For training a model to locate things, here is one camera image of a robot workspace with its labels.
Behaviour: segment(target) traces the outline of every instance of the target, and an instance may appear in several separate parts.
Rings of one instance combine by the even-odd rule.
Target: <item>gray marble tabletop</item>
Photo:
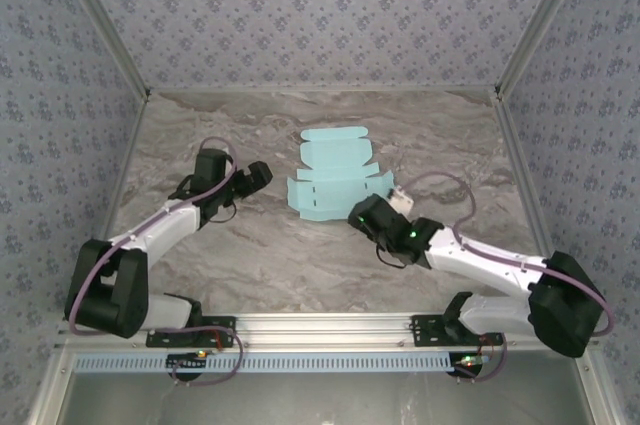
[[[445,170],[470,183],[476,218],[463,231],[533,253],[494,110],[487,97],[445,92],[175,93],[152,95],[145,111],[114,233],[155,211],[193,172],[203,138],[231,140],[240,166],[263,160],[272,183],[238,203],[226,224],[186,238],[150,274],[153,292],[202,301],[207,313],[442,311],[481,284],[417,266],[380,263],[375,246],[345,221],[309,222],[287,206],[286,177],[302,167],[300,132],[363,125],[374,160],[396,183]],[[414,216],[451,224],[468,199],[446,179],[416,185]]]

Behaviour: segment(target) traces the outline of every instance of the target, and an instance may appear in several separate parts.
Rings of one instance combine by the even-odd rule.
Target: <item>cable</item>
[[[78,291],[78,295],[76,296],[76,299],[73,302],[73,306],[71,307],[71,312],[69,313],[69,330],[71,330],[73,334],[102,335],[102,332],[78,330],[78,328],[76,327],[76,318],[78,316],[78,310],[80,309],[80,304],[82,303],[82,300],[84,300],[84,297],[87,294],[87,291],[89,290],[89,286],[93,282],[93,279],[96,277],[96,275],[98,275],[98,272],[100,272],[100,269],[109,262],[109,259],[113,256],[114,253],[116,253],[119,249],[121,249],[127,243],[135,240],[136,236],[140,235],[141,233],[144,233],[150,227],[152,227],[153,225],[158,223],[160,220],[162,220],[166,215],[172,212],[175,212],[176,210],[179,210],[180,208],[186,205],[191,205],[193,202],[197,202],[199,200],[202,200],[203,198],[207,198],[210,195],[213,195],[222,187],[224,187],[229,180],[231,180],[231,177],[233,177],[233,174],[236,172],[238,168],[237,166],[238,161],[236,159],[237,155],[236,155],[235,148],[229,141],[225,140],[224,138],[207,137],[200,144],[200,150],[202,150],[202,148],[204,147],[204,144],[210,140],[218,140],[227,146],[227,148],[229,149],[229,155],[231,156],[231,170],[229,170],[229,172],[225,175],[222,181],[218,183],[215,187],[207,190],[206,192],[201,193],[200,195],[196,195],[195,197],[191,197],[191,198],[188,198],[187,200],[183,200],[181,202],[175,203],[168,209],[163,209],[157,215],[150,217],[148,220],[143,222],[138,228],[134,229],[130,234],[128,234],[125,238],[113,244],[113,246],[109,250],[107,250],[107,252],[102,257],[100,257],[100,259],[93,266],[93,268],[87,275],[87,278],[85,279],[84,283],[80,287],[80,290]]]
[[[605,301],[604,298],[602,298],[602,296],[595,292],[594,290],[592,290],[591,288],[587,287],[584,283],[579,282],[578,280],[576,280],[573,277],[570,277],[569,275],[565,275],[564,273],[560,273],[557,272],[555,270],[550,270],[546,267],[541,267],[539,265],[533,265],[533,264],[523,264],[522,262],[518,262],[516,260],[512,260],[509,258],[505,258],[505,257],[500,257],[497,255],[493,255],[491,253],[487,253],[485,251],[482,250],[478,250],[477,248],[475,248],[473,245],[470,245],[468,242],[464,242],[463,243],[463,238],[462,235],[460,235],[460,225],[462,225],[464,222],[471,220],[477,211],[477,204],[476,204],[476,198],[473,195],[473,192],[471,191],[471,187],[469,187],[469,185],[462,179],[456,177],[455,175],[452,175],[450,173],[447,172],[440,172],[440,171],[433,171],[433,172],[425,172],[423,174],[418,175],[417,177],[413,178],[412,180],[409,180],[409,182],[406,183],[406,185],[404,187],[401,187],[403,190],[408,190],[411,186],[413,186],[416,182],[418,182],[419,180],[422,180],[423,178],[427,178],[427,177],[433,177],[433,176],[444,176],[444,177],[448,177],[452,180],[454,180],[458,185],[460,185],[465,192],[467,193],[467,195],[469,196],[470,200],[471,200],[471,212],[467,215],[465,215],[464,217],[460,218],[458,221],[456,221],[453,224],[453,227],[451,227],[452,231],[453,231],[453,236],[455,237],[456,241],[458,242],[458,244],[463,247],[465,250],[470,251],[471,253],[473,253],[474,255],[477,255],[478,257],[487,259],[487,260],[491,260],[497,263],[500,263],[502,265],[509,265],[511,267],[517,267],[517,268],[524,268],[526,270],[531,270],[534,272],[539,272],[539,273],[544,273],[546,275],[549,275],[550,277],[556,278],[558,280],[562,280],[565,283],[568,283],[569,285],[573,285],[574,287],[576,287],[578,290],[582,291],[584,294],[586,294],[589,298],[591,298],[594,302],[596,302],[598,305],[600,305],[600,307],[602,308],[602,311],[607,315],[607,326],[605,328],[603,328],[602,330],[598,330],[597,332],[593,333],[593,337],[602,337],[604,335],[607,335],[611,332],[611,330],[613,330],[613,326],[615,324],[615,317],[613,315],[613,310],[611,309],[611,307],[609,306],[609,304]]]
[[[473,380],[474,382],[481,383],[486,382],[487,380],[491,380],[502,371],[505,363],[507,363],[507,337],[504,336],[504,333],[501,333],[500,335],[502,336],[502,354],[500,355],[500,361],[498,362],[498,365],[496,365],[496,368],[494,368],[490,373],[478,378],[477,375],[474,375],[469,370],[465,370],[462,367],[454,366],[453,368],[458,372],[468,375],[469,379]]]
[[[393,267],[393,268],[397,268],[397,269],[399,269],[399,270],[402,270],[402,269],[404,269],[404,268],[407,268],[407,266],[406,266],[406,265],[404,265],[404,266],[400,266],[400,265],[396,265],[396,264],[394,264],[394,263],[387,262],[386,260],[383,260],[383,259],[382,259],[382,257],[380,256],[380,252],[381,252],[381,251],[382,251],[382,247],[381,247],[380,245],[376,245],[376,257],[378,257],[378,260],[380,260],[380,261],[381,261],[382,263],[384,263],[385,265],[388,265],[388,266]]]
[[[216,347],[218,348],[219,351],[222,351],[222,341],[220,340],[220,332],[218,332],[217,330],[213,331],[213,334],[216,336]]]
[[[233,207],[233,213],[229,218],[225,218],[224,220],[209,220],[209,223],[227,223],[233,220],[233,218],[236,216],[236,213],[238,213],[238,207],[233,202],[231,202],[231,206]]]
[[[487,337],[486,335],[480,335],[480,346],[478,347],[478,355],[482,355],[482,347],[484,345],[482,345],[482,342],[487,342],[489,345],[491,345],[491,353],[489,354],[489,360],[491,360],[493,358],[493,354],[495,352],[495,347],[493,346],[493,341]]]
[[[182,179],[182,181],[178,184],[178,186],[176,187],[176,190],[182,190],[185,185],[193,178],[193,174],[191,175],[187,175],[186,177],[184,177]]]
[[[159,328],[156,330],[156,332],[160,332],[160,333],[192,333],[192,332],[210,332],[210,331],[223,332],[223,333],[226,333],[227,335],[231,335],[235,339],[235,341],[238,343],[238,359],[236,360],[235,365],[233,366],[230,372],[214,380],[205,380],[201,382],[183,382],[177,376],[178,368],[180,368],[180,365],[183,363],[183,361],[179,361],[173,366],[173,369],[171,370],[171,377],[175,380],[176,385],[184,385],[185,387],[208,387],[209,385],[218,385],[220,383],[223,383],[223,382],[226,382],[227,380],[232,379],[233,377],[236,376],[236,374],[238,373],[238,370],[240,370],[240,367],[242,366],[242,360],[244,358],[244,344],[242,343],[242,340],[240,340],[240,337],[235,332],[235,330],[232,330],[231,328],[226,328],[226,327],[219,327],[217,325],[204,325],[202,327],[188,327],[188,328]]]

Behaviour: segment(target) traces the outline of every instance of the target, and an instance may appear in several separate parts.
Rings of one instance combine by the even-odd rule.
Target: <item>black mounting plate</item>
[[[416,347],[479,347],[486,346],[483,338],[494,346],[502,345],[502,334],[486,333],[476,335],[464,327],[456,327],[456,336],[448,333],[442,315],[413,315],[409,329]]]
[[[188,368],[193,370],[202,369],[207,365],[207,360],[204,358],[197,358],[195,353],[175,353],[167,355],[165,360],[165,367],[173,370],[173,368]],[[182,372],[176,373],[176,378],[182,382],[190,382],[198,378],[201,373],[195,372]]]
[[[202,317],[198,326],[206,327],[207,325],[217,325],[219,327],[230,328],[236,330],[236,317],[220,316],[220,317]],[[224,332],[218,332],[220,336],[220,345],[222,348],[233,347],[233,337]],[[147,334],[146,345],[148,348],[201,348],[212,349],[217,348],[218,343],[216,335],[213,332],[193,332],[193,333],[161,333],[149,332]]]

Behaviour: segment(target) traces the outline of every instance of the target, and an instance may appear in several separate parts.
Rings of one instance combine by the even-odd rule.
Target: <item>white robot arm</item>
[[[65,305],[65,317],[75,321],[74,327],[129,338],[140,330],[187,325],[194,302],[149,295],[148,273],[173,246],[209,223],[220,207],[234,205],[235,199],[252,195],[273,178],[264,162],[249,165],[248,175],[242,170],[230,175],[230,161],[224,151],[201,149],[194,174],[160,210],[121,235],[91,239],[80,248]]]
[[[584,353],[606,302],[570,255],[524,256],[461,237],[434,220],[409,222],[396,203],[371,195],[358,203],[349,224],[403,264],[457,273],[504,294],[483,297],[459,293],[444,314],[445,328],[471,332],[535,335],[569,357]]]

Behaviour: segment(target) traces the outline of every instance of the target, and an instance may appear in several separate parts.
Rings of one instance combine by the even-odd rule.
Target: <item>blue floral wallpaper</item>
[[[158,87],[492,85],[539,0],[102,0]]]
[[[640,423],[640,0],[566,0],[509,98],[555,246],[613,304],[605,354]]]
[[[0,423],[23,423],[139,99],[77,0],[0,0]]]

